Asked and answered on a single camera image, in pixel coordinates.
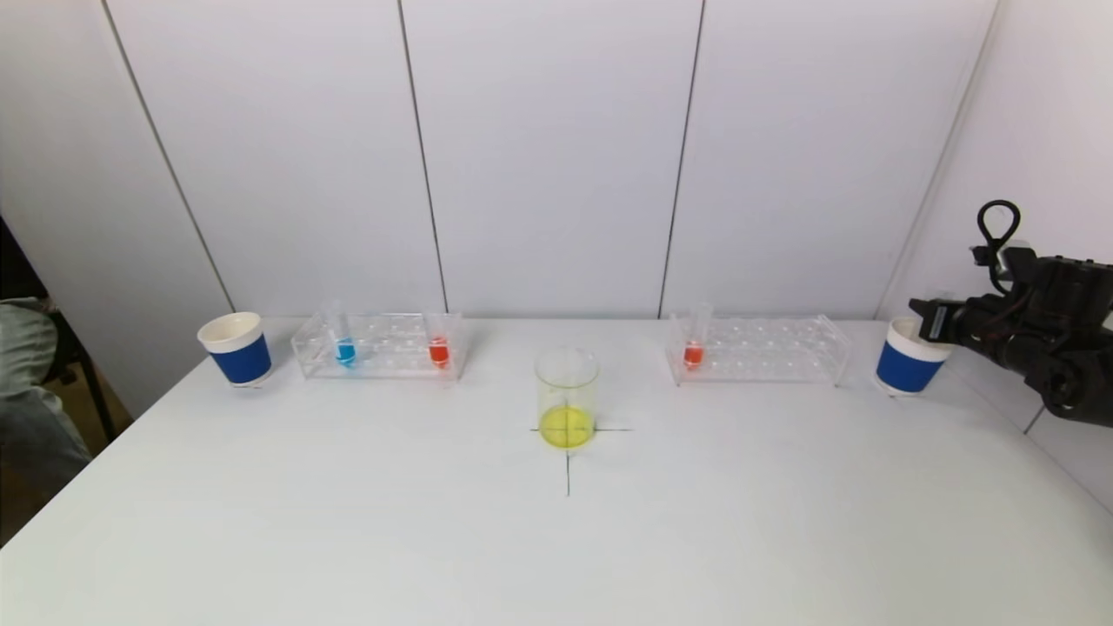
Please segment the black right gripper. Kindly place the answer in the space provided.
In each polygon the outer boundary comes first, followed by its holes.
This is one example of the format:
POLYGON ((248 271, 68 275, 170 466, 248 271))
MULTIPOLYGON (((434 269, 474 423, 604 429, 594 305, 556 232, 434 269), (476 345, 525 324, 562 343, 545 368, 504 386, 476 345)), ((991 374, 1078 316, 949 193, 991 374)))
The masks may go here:
POLYGON ((983 300, 910 299, 908 309, 922 317, 918 336, 927 343, 969 349, 981 356, 1001 356, 1009 341, 1007 316, 985 309, 983 300))

